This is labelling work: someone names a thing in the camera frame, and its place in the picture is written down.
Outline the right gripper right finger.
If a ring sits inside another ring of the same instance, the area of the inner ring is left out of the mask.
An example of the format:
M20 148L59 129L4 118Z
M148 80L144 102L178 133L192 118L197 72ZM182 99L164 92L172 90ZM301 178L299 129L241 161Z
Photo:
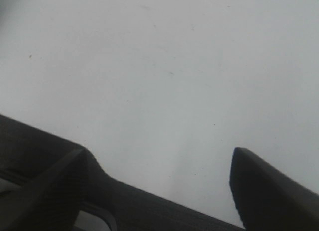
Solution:
M317 231L319 196L246 148L236 147L230 189L247 231Z

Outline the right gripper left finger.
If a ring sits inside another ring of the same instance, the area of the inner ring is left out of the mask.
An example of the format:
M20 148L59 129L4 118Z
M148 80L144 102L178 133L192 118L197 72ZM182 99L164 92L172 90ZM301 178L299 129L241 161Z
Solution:
M85 199L87 155L66 154L45 172L0 199L2 231L70 231Z

